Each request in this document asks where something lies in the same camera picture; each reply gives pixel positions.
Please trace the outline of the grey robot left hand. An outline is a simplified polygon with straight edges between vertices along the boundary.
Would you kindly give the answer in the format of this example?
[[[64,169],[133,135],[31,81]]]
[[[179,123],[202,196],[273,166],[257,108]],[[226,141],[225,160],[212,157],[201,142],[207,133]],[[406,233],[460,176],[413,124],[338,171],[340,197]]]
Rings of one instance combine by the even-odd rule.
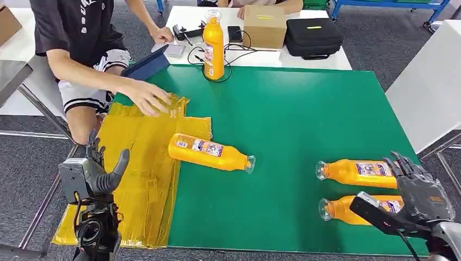
[[[130,151],[127,148],[122,150],[112,172],[106,173],[104,168],[105,146],[98,148],[99,142],[100,138],[97,137],[97,132],[93,129],[89,134],[85,148],[85,157],[89,161],[89,170],[85,178],[93,194],[111,194],[120,184],[127,169]]]

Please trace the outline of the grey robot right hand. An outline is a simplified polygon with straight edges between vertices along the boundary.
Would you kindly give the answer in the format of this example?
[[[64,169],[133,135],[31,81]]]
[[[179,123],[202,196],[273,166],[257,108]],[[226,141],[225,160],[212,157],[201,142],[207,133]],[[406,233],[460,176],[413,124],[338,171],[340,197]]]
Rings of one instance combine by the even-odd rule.
[[[436,221],[454,221],[453,205],[440,181],[408,157],[391,152],[394,159],[384,157],[396,179],[404,201],[406,218],[419,225]]]

